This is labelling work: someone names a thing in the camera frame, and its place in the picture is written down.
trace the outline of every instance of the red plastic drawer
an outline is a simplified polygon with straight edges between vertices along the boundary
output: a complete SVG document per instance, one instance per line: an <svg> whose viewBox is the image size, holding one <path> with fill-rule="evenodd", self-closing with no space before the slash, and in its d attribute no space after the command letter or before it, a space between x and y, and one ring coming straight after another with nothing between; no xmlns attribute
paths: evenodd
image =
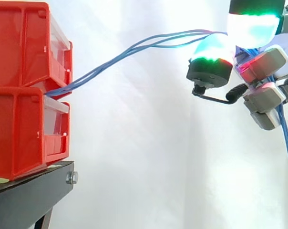
<svg viewBox="0 0 288 229"><path fill-rule="evenodd" d="M72 44L43 2L0 1L0 86L47 92L72 82Z"/></svg>
<svg viewBox="0 0 288 229"><path fill-rule="evenodd" d="M70 107L39 88L0 88L0 178L14 180L69 156Z"/></svg>

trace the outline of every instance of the white wall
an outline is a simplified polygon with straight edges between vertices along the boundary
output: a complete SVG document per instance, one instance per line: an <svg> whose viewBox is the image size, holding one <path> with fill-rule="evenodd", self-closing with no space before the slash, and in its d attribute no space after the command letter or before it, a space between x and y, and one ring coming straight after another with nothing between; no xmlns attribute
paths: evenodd
<svg viewBox="0 0 288 229"><path fill-rule="evenodd" d="M74 77L150 35L224 31L229 0L49 0L74 44ZM242 101L191 95L194 47L150 49L67 98L80 174L51 229L288 229L288 160ZM226 88L240 83L233 75Z"/></svg>

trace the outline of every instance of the black coiled cable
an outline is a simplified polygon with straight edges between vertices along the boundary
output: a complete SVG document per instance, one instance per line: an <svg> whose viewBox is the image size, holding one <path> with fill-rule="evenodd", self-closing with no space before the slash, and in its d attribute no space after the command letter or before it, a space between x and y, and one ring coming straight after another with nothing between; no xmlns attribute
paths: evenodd
<svg viewBox="0 0 288 229"><path fill-rule="evenodd" d="M242 83L226 94L226 99L230 102L236 103L236 101L243 96L243 94L248 90L248 86Z"/></svg>
<svg viewBox="0 0 288 229"><path fill-rule="evenodd" d="M209 101L213 101L213 102L217 102L217 103L221 103L221 104L234 104L237 102L237 100L243 96L243 94L248 90L248 86L245 83L242 83L236 87L234 87L232 90L230 90L227 94L226 94L226 100L221 100L221 99L217 99L217 98L213 98L213 97L209 97L209 96L205 96L202 94L197 94L195 93L195 90L193 90L193 95L200 97L202 99L206 99Z"/></svg>

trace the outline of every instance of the blue wire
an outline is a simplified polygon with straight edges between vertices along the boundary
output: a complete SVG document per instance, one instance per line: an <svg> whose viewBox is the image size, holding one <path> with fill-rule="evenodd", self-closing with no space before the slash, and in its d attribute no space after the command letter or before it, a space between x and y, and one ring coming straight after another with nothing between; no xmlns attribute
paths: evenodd
<svg viewBox="0 0 288 229"><path fill-rule="evenodd" d="M161 35L156 35L156 36L152 36L149 38L146 38L140 42L137 42L136 44L132 45L131 47L129 47L126 51L124 51L123 53L121 53L120 55L116 56L115 58L113 58L112 60L100 65L99 67L93 69L92 71L88 72L87 74L85 74L84 76L82 76L81 78L79 78L78 80L72 82L71 84L60 88L60 89L56 89L56 90L52 90L46 93L47 96L58 96L61 94L65 94L67 92L70 92L78 87L80 87L81 85L84 85L85 83L87 83L88 81L90 81L91 79L93 79L94 77L96 77L98 74L100 74L101 72L103 72L105 69L107 69L108 67L112 66L113 64L119 62L120 60L135 54L137 52L140 52L144 49L150 48L150 47L157 47L157 48L173 48L173 47L182 47L184 45L188 45L191 43L194 43L196 41L202 40L205 37L214 34L214 33L221 33L221 34L225 34L223 32L211 32L211 31L206 31L206 30L191 30L191 31L184 31L184 32L179 32L179 33L171 33L171 34L161 34ZM167 36L172 36L172 35L176 35L174 37L169 37L163 40L160 40L158 42L149 44L149 45L143 45L143 46L139 46L137 47L137 45L146 42L150 39L154 39L154 38L158 38L158 37L167 37ZM195 39L192 40L190 42L184 43L184 44L180 44L180 45L158 45L160 43L163 42L167 42L170 40L174 40L174 39L179 39L179 38L183 38L183 37L187 37L187 36L196 36L196 35L207 35L205 37L201 37L199 39Z"/></svg>
<svg viewBox="0 0 288 229"><path fill-rule="evenodd" d="M251 50L251 52L254 55L258 55L259 51L258 50ZM269 82L274 82L275 83L275 78L272 75L271 77L269 77L267 79ZM281 126L283 129L283 133L284 133L284 139L285 139L285 143L286 143L286 148L287 148L287 153L288 153L288 126L287 126L287 122L285 119L285 114L284 114L284 106L283 104L280 104L277 108L276 108L277 112L278 112L278 116L279 116L279 120L281 122Z"/></svg>
<svg viewBox="0 0 288 229"><path fill-rule="evenodd" d="M117 63L118 61L124 59L125 57L129 56L127 55L129 52L133 52L133 51L142 51L146 48L149 48L149 47L152 47L154 45L158 45L160 43L163 43L163 42L166 42L166 41L170 41L170 40L174 40L174 39L178 39L178 38L183 38L183 37L186 37L186 36L194 36L194 35L205 35L205 34L208 34L210 35L212 32L202 32L204 30L195 30L195 33L187 33L187 32L190 32L190 31L184 31L184 32L180 32L180 33L171 33L171 34L161 34L161 35L155 35L155 36L151 36L149 38L146 38L140 42L137 42L136 44L132 45L131 47L129 47L126 51L124 51L123 53L121 53L120 55L116 56L115 58L113 58L112 60L100 65L99 67L93 69L92 71L88 72L87 74L85 74L84 76L80 77L79 79L75 80L74 82L72 82L71 84L63 87L63 88L60 88L60 89L56 89L56 90L52 90L52 91L49 91L46 93L46 95L48 96L58 96L58 95L61 95L61 94L64 94L64 93L67 93L70 91L70 89L75 89L74 86L76 85L76 83L82 81L83 79L85 79L86 77L92 75L93 73L95 73L96 71L98 71L99 69L102 69L103 67L105 66L108 66L110 64L113 65L114 63ZM161 41L158 41L158 42L155 42L153 44L150 44L150 45L145 45L145 46L140 46L140 47L136 47L137 45L143 43L143 42L146 42L148 40L151 40L151 39L155 39L155 38L159 38L159 37L166 37L166 36L172 36L172 35L177 35L177 34L183 34L183 35L179 35L179 36L174 36L174 37L170 37L170 38L167 38L167 39L163 39Z"/></svg>

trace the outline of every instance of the black table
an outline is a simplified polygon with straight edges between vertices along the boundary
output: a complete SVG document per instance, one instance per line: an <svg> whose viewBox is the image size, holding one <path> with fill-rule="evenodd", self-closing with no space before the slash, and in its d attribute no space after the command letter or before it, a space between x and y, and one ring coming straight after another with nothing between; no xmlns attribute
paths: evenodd
<svg viewBox="0 0 288 229"><path fill-rule="evenodd" d="M38 174L0 185L0 229L49 227L51 211L77 182L73 161L61 161Z"/></svg>

